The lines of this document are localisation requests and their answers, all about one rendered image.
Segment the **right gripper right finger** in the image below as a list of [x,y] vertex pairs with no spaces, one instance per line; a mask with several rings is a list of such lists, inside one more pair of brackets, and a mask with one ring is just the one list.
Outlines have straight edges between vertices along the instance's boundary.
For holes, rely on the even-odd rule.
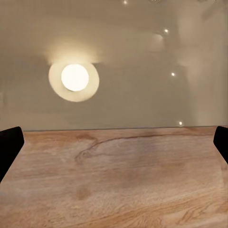
[[228,127],[217,127],[213,143],[228,164]]

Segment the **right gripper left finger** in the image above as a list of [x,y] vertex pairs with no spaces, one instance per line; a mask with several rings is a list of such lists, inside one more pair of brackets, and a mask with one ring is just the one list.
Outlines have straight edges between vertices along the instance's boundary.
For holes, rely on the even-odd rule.
[[0,132],[0,182],[23,145],[23,132],[19,126]]

